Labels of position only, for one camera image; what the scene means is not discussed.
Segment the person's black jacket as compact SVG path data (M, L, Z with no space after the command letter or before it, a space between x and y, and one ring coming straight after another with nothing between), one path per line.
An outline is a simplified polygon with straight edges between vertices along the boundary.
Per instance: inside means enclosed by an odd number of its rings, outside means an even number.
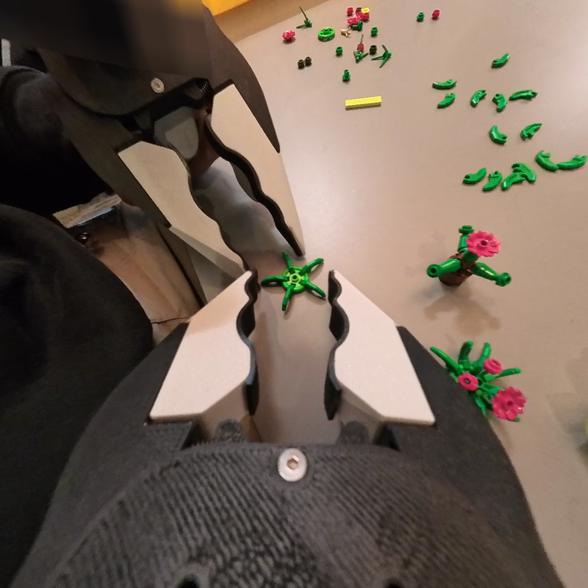
M1 206L1 587L78 438L152 337L139 302L92 253L45 218Z

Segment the green toy bush pink flowers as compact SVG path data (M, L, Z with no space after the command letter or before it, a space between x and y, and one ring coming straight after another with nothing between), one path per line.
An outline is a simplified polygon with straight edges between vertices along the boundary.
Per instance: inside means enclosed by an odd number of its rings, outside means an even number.
M492 357L492 346L488 342L483 345L476 360L470 358L472 350L473 342L466 341L454 359L439 348L430 348L445 364L449 376L468 394L484 416L493 414L498 419L518 422L524 414L525 395L516 387L496 384L496 380L518 375L521 369L506 369Z

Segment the yellow plastic bin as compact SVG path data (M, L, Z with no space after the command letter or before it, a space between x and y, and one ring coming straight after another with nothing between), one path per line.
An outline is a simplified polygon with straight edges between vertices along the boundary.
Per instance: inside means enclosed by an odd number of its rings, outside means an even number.
M202 4L209 9L213 16L218 16L230 10L238 8L251 1L248 0L206 0Z

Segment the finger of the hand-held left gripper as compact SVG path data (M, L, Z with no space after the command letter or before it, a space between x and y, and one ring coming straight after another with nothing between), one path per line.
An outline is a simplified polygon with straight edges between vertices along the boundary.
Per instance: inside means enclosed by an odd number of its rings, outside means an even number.
M279 148L232 81L215 90L205 134L217 154L233 166L242 189L270 213L292 251L303 256L303 231Z
M194 201L189 173L172 149L137 142L119 157L170 224L173 234L232 277L246 272L242 258L224 242L219 225Z

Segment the person's left forearm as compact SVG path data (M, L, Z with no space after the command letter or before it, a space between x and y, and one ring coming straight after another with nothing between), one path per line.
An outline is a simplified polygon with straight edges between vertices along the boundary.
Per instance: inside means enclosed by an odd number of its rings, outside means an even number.
M1 68L1 204L47 216L112 189L66 135L50 75Z

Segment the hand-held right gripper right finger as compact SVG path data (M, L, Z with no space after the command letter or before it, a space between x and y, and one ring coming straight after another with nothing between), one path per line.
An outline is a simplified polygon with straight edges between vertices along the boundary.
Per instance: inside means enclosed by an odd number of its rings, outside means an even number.
M397 325L339 271L328 276L325 412L341 426L432 426L436 419Z

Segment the green star-shaped toy stem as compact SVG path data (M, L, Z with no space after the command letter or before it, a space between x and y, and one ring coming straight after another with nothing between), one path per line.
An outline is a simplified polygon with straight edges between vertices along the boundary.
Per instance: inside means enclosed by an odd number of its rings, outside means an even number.
M295 266L290 255L283 252L283 260L286 264L285 271L280 275L268 276L261 280L262 287L282 287L284 295L282 299L282 311L288 311L290 299L303 292L311 292L320 299L326 299L326 293L311 281L311 273L314 268L323 264L323 258L316 258L304 266Z

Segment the grey table leg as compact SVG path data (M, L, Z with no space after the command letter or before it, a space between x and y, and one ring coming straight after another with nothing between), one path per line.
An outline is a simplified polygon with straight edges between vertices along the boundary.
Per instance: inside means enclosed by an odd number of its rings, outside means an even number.
M189 252L192 250L187 243L185 243L180 237L171 232L169 228L161 224L157 224L158 231L166 243L166 246L173 255L175 261L179 265L184 277L189 283L190 289L192 290L195 298L198 300L201 306L208 303L205 292L202 287L202 283L197 275L195 265L190 257Z

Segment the metal table bracket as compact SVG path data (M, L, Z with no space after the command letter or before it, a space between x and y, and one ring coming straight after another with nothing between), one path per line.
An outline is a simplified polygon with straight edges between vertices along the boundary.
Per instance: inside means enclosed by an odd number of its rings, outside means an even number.
M121 198L112 193L103 192L89 202L71 206L49 216L49 220L62 228L78 244L85 248L95 247L92 237L93 227L103 217L119 212Z

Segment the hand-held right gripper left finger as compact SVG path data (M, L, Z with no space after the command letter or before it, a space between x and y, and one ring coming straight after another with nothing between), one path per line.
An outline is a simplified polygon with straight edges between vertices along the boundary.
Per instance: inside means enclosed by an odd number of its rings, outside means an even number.
M254 303L259 284L249 270L190 319L149 413L154 422L216 428L254 415L259 402Z

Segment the person's tan pants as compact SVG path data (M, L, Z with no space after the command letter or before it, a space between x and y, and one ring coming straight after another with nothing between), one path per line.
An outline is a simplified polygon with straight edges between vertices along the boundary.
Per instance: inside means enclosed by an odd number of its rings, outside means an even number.
M155 224L121 203L92 220L87 246L118 276L151 322L154 344L202 307Z

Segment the group of green toy leaves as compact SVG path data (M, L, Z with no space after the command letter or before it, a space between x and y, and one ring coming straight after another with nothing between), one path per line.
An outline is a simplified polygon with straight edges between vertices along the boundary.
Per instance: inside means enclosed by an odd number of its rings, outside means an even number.
M496 70L503 68L510 60L510 54L505 53L504 55L494 59L491 62L491 69ZM433 82L432 88L438 91L445 91L445 90L454 90L458 81L455 79L448 79L445 81ZM486 98L488 93L485 89L478 89L476 92L472 94L469 99L469 104L471 107L477 107L480 104L480 101ZM538 96L538 92L533 89L522 89L515 92L512 92L510 95L505 95L503 93L496 93L492 97L492 103L495 105L496 113L501 113L507 107L507 105L511 102L517 100L524 100L524 101L531 101L535 97ZM447 92L444 98L437 103L437 109L443 109L450 107L454 104L456 99L455 92ZM542 123L541 122L534 122L531 124L526 125L523 129L520 130L518 136L522 141L530 141L533 137L536 136L537 132L541 129ZM497 125L491 126L488 131L488 137L491 142L495 145L503 146L507 143L509 136L508 134L504 134L500 131ZM563 161L554 161L552 160L552 156L550 152L545 152L544 150L539 151L534 157L535 163L537 163L543 170L555 173L558 171L572 171L578 168L583 167L587 162L587 155L575 155L568 160ZM537 180L537 174L535 173L534 169L522 162L516 162L511 165L511 173L508 174L506 177L496 170L492 173L487 173L487 168L482 167L475 173L468 173L463 177L462 184L464 185L477 185L482 180L486 180L484 185L481 187L483 192L490 192L498 187L502 191L506 191L510 189L513 185L519 185L523 182L528 182L533 184Z

